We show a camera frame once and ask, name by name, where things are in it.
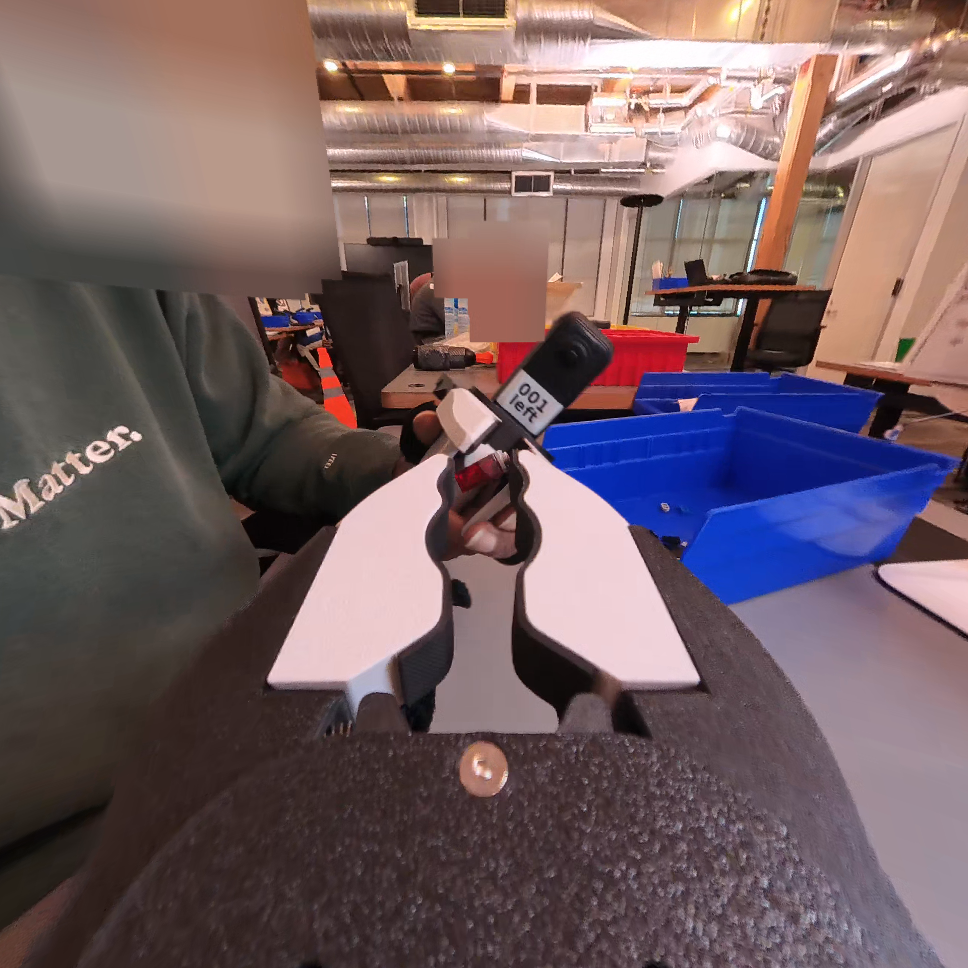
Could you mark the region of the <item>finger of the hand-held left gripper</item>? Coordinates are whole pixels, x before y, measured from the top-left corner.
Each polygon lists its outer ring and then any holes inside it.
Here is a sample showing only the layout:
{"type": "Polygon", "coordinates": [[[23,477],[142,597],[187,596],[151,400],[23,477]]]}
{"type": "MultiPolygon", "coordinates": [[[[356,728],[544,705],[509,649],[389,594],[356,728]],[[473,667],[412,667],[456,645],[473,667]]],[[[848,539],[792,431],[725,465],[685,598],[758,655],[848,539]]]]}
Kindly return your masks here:
{"type": "Polygon", "coordinates": [[[467,455],[501,426],[489,403],[471,391],[448,391],[438,405],[438,421],[447,445],[467,455]]]}

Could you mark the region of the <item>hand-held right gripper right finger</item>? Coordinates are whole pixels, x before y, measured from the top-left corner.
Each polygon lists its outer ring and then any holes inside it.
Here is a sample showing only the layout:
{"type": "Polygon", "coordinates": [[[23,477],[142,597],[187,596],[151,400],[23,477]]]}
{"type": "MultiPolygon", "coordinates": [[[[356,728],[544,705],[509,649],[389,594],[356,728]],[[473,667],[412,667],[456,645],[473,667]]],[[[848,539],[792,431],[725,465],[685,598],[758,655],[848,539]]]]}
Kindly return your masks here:
{"type": "Polygon", "coordinates": [[[563,721],[596,697],[695,692],[701,676],[621,514],[538,454],[515,456],[515,673],[563,721]]]}

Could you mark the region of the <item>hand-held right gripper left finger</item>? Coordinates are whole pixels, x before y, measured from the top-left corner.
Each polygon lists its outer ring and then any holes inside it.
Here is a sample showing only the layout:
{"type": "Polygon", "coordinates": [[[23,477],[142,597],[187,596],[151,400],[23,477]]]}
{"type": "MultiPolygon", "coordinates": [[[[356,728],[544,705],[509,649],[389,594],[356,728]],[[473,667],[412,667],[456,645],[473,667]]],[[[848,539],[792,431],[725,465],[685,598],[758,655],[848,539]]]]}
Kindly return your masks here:
{"type": "Polygon", "coordinates": [[[371,694],[412,707],[435,691],[454,652],[442,564],[454,476],[450,457],[429,457],[345,516],[269,671],[270,688],[340,692],[353,714],[371,694]]]}

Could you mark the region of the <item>small red brick assembly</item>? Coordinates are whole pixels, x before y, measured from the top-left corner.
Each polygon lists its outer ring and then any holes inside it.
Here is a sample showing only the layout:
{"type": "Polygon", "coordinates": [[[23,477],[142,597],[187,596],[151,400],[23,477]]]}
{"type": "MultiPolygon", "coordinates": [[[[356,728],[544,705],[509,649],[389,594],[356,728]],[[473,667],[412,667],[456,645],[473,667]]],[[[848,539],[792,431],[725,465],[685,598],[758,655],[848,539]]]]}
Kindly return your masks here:
{"type": "Polygon", "coordinates": [[[505,477],[508,463],[509,456],[506,451],[487,454],[455,473],[458,489],[462,495],[470,495],[493,482],[500,482],[505,477]]]}

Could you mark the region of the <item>large blue plastic bin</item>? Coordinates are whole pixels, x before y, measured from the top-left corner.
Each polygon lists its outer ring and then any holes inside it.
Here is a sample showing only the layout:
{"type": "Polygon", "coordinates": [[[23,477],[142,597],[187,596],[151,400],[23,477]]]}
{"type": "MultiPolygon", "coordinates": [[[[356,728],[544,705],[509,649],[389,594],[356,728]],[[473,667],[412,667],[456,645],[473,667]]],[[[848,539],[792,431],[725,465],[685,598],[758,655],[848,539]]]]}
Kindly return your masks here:
{"type": "Polygon", "coordinates": [[[553,425],[542,445],[726,604],[887,560],[956,465],[747,407],[553,425]]]}

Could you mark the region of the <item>person's left forearm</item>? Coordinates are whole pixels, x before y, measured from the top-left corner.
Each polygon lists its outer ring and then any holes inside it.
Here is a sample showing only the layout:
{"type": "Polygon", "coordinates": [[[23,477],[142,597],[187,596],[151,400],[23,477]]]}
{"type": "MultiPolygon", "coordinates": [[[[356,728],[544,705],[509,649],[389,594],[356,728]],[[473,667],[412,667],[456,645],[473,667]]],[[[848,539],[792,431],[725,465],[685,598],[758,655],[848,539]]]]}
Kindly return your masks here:
{"type": "Polygon", "coordinates": [[[250,510],[339,521],[407,466],[399,445],[353,429],[274,376],[219,298],[194,296],[183,363],[227,493],[250,510]]]}

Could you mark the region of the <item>wooden background table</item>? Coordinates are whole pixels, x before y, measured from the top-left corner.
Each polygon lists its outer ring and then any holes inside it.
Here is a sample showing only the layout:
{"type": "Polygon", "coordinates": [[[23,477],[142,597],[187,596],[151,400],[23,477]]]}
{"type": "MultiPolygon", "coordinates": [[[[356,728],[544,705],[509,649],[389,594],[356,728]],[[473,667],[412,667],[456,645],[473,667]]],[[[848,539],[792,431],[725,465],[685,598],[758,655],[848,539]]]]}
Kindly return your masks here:
{"type": "MultiPolygon", "coordinates": [[[[443,378],[466,389],[477,388],[487,397],[493,397],[500,386],[495,366],[475,366],[449,372],[422,371],[409,366],[382,388],[381,405],[388,409],[410,409],[429,402],[443,378]]],[[[569,408],[626,412],[632,409],[637,387],[636,383],[591,385],[569,408]]]]}

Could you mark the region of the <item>red plastic bin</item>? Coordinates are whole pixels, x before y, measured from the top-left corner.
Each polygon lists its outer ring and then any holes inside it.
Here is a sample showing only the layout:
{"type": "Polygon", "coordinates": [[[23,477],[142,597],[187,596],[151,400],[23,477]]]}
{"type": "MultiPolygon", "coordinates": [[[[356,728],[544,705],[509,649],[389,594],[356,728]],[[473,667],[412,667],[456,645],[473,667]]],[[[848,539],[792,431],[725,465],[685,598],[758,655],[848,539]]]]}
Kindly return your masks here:
{"type": "MultiPolygon", "coordinates": [[[[655,331],[635,327],[600,330],[613,344],[611,363],[598,375],[592,386],[638,387],[646,373],[678,373],[684,369],[689,347],[700,337],[692,334],[655,331]]],[[[499,343],[496,374],[506,381],[536,347],[536,343],[499,343]]]]}

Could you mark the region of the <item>black floor lamp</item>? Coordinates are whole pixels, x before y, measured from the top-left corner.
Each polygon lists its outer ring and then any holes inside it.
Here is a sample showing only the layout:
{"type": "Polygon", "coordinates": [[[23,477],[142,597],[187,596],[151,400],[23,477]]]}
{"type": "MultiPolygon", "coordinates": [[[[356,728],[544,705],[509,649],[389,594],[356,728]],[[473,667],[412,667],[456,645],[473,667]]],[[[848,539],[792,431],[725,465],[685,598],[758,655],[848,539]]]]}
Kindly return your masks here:
{"type": "Polygon", "coordinates": [[[627,326],[631,316],[632,299],[635,295],[640,248],[643,238],[645,212],[662,204],[663,196],[655,193],[637,193],[620,199],[622,208],[634,213],[632,224],[631,249],[628,257],[626,280],[624,284],[621,325],[627,326]]]}

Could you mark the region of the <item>wooden background desk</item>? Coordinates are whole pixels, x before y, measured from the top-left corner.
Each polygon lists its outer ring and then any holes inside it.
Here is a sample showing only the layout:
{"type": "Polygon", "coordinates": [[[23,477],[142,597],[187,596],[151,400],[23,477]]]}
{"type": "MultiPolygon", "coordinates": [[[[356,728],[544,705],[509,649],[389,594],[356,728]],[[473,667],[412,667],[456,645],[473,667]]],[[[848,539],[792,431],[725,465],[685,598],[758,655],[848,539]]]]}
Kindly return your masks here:
{"type": "Polygon", "coordinates": [[[702,305],[709,300],[756,301],[783,299],[798,294],[817,292],[810,285],[773,285],[773,284],[720,284],[709,283],[697,286],[653,289],[643,293],[643,297],[669,304],[702,305]]]}

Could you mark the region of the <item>person's torso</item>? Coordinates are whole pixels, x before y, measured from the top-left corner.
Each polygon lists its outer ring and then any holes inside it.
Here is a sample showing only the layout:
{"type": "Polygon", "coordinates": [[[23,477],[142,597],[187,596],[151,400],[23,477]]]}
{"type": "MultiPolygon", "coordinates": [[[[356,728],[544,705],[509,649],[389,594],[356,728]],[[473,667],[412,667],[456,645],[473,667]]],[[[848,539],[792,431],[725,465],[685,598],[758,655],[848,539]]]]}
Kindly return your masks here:
{"type": "Polygon", "coordinates": [[[2,847],[111,791],[259,581],[231,494],[278,402],[213,297],[2,277],[2,847]]]}

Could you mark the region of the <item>white book stand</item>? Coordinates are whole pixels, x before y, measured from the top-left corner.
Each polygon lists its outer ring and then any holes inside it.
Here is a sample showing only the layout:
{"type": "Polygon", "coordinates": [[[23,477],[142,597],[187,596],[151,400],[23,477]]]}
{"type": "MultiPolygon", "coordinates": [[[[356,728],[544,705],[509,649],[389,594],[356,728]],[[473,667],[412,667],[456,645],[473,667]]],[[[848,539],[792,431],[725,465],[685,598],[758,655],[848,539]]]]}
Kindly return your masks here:
{"type": "Polygon", "coordinates": [[[939,622],[967,635],[967,560],[885,563],[878,580],[939,622]]]}

